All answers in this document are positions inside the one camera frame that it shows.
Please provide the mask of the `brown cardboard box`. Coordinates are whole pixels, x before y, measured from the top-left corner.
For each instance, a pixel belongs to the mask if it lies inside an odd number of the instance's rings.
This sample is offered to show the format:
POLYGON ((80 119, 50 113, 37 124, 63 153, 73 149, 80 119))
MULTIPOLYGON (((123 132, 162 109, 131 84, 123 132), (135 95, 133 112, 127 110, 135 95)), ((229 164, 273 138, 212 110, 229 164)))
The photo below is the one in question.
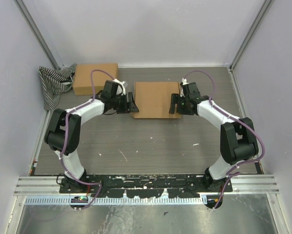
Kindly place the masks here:
POLYGON ((107 80, 117 78, 118 64, 78 64, 76 66, 73 91, 76 96, 93 95, 92 82, 95 93, 104 88, 107 80))

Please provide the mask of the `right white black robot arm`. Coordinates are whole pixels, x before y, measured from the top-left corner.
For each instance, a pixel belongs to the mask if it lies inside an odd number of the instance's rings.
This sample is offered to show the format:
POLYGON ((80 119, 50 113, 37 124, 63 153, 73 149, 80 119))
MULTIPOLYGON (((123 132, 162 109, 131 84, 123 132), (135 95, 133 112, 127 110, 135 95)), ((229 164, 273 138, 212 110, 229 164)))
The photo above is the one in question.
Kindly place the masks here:
POLYGON ((169 113, 203 117, 220 131, 220 154, 203 176, 203 185, 209 192, 216 192, 234 167, 258 154, 253 122, 239 118, 218 106, 209 96, 202 96, 195 82, 184 78, 179 94, 171 95, 169 113))

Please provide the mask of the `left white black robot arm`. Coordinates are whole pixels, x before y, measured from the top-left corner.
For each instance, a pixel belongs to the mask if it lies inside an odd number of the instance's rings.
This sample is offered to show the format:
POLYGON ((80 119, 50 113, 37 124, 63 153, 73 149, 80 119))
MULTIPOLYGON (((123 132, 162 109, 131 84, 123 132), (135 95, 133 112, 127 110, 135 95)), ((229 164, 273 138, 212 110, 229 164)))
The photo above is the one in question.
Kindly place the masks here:
POLYGON ((125 81, 108 80, 101 91, 83 104, 66 110, 57 108, 53 111, 44 141, 58 156, 65 180, 76 193, 85 192, 87 187, 102 186, 101 182, 88 182, 86 170, 80 162, 77 147, 81 127, 109 110, 114 110, 117 114, 139 112, 132 92, 127 92, 126 87, 125 81))

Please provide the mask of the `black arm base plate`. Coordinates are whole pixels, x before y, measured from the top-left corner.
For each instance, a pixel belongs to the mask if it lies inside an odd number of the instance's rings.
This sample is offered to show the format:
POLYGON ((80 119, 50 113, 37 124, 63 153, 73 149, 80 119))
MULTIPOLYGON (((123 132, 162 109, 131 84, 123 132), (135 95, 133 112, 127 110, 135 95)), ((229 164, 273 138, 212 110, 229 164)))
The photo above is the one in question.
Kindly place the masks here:
POLYGON ((87 183, 100 183, 98 185, 83 185, 73 182, 64 176, 56 183, 60 186, 61 194, 98 194, 98 198, 159 198, 167 192, 168 198, 195 198, 199 193, 217 193, 224 190, 232 192, 232 185, 223 187, 226 180, 221 179, 212 185, 202 175, 176 174, 176 175, 88 175, 87 183))

